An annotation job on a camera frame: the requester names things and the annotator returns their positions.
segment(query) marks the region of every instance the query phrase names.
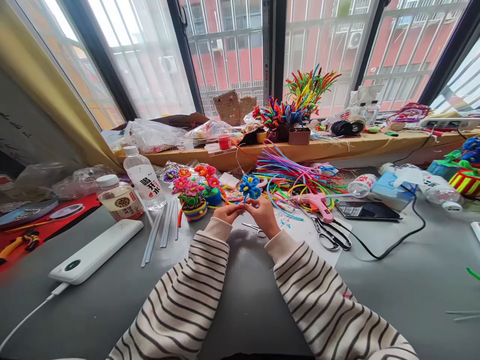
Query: person's left hand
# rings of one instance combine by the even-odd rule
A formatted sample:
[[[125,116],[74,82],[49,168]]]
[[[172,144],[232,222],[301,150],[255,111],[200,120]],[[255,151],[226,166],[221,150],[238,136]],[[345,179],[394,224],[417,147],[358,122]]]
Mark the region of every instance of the person's left hand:
[[[219,218],[220,220],[232,225],[234,220],[244,212],[245,210],[241,209],[239,205],[232,204],[215,209],[212,217]]]

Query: small box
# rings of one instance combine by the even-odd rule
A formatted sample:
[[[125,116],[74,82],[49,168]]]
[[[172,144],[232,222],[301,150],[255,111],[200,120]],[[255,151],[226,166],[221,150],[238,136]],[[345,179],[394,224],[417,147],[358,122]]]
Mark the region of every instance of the small box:
[[[402,211],[414,199],[418,185],[404,182],[402,185],[408,189],[406,190],[401,186],[394,187],[395,180],[397,180],[397,176],[394,173],[385,172],[371,189],[368,198],[380,200],[388,207]]]
[[[310,129],[308,127],[292,127],[289,130],[289,145],[308,145],[310,143]]]

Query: air conditioner unit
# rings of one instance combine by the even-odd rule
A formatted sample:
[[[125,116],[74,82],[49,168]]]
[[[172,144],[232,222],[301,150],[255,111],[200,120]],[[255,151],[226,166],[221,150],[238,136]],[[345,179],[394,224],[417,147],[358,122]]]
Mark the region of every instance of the air conditioner unit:
[[[222,51],[224,49],[224,43],[222,39],[212,40],[211,49],[213,51]]]
[[[362,41],[362,32],[363,30],[355,30],[350,32],[347,49],[358,49],[360,42]]]
[[[175,62],[175,59],[173,56],[160,56],[158,58],[160,61],[160,65],[163,69],[164,72],[168,74],[173,74],[177,73],[179,71],[179,68],[177,66],[177,63]]]

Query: grey table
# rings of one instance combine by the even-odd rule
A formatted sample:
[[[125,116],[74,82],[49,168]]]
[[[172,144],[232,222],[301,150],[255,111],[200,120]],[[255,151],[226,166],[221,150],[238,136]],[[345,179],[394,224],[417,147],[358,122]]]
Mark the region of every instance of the grey table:
[[[372,261],[357,241],[343,252],[336,270],[358,301],[386,318],[413,345],[421,359],[477,359],[480,320],[455,323],[448,310],[480,310],[480,282],[465,267],[480,270],[480,244],[469,216],[451,219],[419,199],[427,227],[382,261]],[[246,214],[241,221],[253,221]],[[182,226],[178,241],[160,250],[159,239],[145,268],[140,262],[150,225],[85,283],[48,302],[10,339],[2,355],[12,359],[104,359],[130,326],[164,272],[187,256],[190,239],[205,218]],[[201,359],[235,353],[310,355],[272,274],[264,239],[237,221],[225,286]],[[58,285],[48,278],[56,265],[114,224],[104,208],[50,240],[0,274],[0,339]],[[400,235],[420,226],[411,210],[402,223],[351,221],[353,231],[377,254]],[[295,236],[294,229],[287,229]]]

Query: yellow curtain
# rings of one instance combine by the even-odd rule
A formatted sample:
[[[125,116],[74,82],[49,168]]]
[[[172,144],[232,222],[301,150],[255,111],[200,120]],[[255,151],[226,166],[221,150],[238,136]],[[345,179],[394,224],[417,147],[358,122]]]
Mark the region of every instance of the yellow curtain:
[[[86,165],[123,173],[90,114],[29,30],[0,0],[0,65],[63,130]]]

